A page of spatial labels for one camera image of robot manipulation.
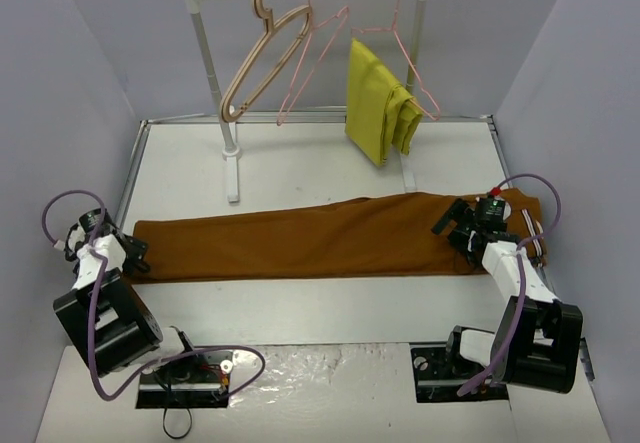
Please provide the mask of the brown trousers with striped waistband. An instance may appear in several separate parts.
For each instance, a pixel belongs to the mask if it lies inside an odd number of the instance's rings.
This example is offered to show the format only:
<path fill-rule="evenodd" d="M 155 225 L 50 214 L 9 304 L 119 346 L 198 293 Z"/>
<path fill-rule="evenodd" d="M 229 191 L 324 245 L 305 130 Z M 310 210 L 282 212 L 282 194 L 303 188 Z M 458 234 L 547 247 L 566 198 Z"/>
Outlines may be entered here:
<path fill-rule="evenodd" d="M 424 192 L 326 205 L 167 221 L 138 221 L 147 273 L 134 284 L 469 274 L 432 227 L 455 201 Z"/>

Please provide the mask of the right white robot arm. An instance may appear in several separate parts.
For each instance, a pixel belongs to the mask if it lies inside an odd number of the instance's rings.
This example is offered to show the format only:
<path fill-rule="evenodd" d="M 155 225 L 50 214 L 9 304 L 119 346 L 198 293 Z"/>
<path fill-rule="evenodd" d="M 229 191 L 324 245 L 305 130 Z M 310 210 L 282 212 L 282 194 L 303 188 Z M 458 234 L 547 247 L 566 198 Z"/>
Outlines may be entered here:
<path fill-rule="evenodd" d="M 542 281 L 520 237 L 507 229 L 507 206 L 492 195 L 475 204 L 456 198 L 432 228 L 492 277 L 506 303 L 496 332 L 456 326 L 443 361 L 465 378 L 460 395 L 489 382 L 567 394 L 575 382 L 583 314 Z"/>

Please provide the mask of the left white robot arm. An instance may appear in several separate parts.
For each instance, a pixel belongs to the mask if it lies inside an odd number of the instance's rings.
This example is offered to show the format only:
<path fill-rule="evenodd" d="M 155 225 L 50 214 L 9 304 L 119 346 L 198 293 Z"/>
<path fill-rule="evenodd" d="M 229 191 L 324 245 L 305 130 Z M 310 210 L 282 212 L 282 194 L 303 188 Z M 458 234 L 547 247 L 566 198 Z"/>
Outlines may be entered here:
<path fill-rule="evenodd" d="M 201 356 L 177 328 L 162 329 L 126 278 L 147 273 L 148 244 L 105 223 L 93 245 L 87 223 L 74 224 L 60 244 L 75 264 L 71 290 L 53 303 L 54 312 L 81 358 L 89 361 L 88 338 L 94 335 L 94 359 L 103 377 L 131 364 L 165 360 L 179 381 L 195 378 Z"/>

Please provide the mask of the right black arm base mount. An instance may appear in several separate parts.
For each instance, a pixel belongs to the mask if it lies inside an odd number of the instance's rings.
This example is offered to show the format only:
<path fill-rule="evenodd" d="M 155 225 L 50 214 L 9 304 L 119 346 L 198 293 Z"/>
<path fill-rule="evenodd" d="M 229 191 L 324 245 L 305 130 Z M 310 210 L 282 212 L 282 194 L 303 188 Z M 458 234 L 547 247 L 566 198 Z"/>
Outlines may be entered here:
<path fill-rule="evenodd" d="M 461 386 L 482 367 L 477 363 L 455 362 L 448 356 L 445 343 L 410 346 L 416 402 L 442 404 L 463 402 L 508 401 L 505 386 L 491 387 L 488 383 L 462 397 Z"/>

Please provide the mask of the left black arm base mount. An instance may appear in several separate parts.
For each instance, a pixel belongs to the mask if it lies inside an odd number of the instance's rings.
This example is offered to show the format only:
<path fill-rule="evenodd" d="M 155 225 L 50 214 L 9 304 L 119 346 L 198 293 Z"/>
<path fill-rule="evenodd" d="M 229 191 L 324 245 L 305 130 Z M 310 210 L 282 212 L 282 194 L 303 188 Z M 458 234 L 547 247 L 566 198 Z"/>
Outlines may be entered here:
<path fill-rule="evenodd" d="M 161 410 L 162 430 L 173 441 L 185 439 L 197 409 L 226 409 L 233 351 L 191 356 L 143 373 L 138 382 L 136 409 Z"/>

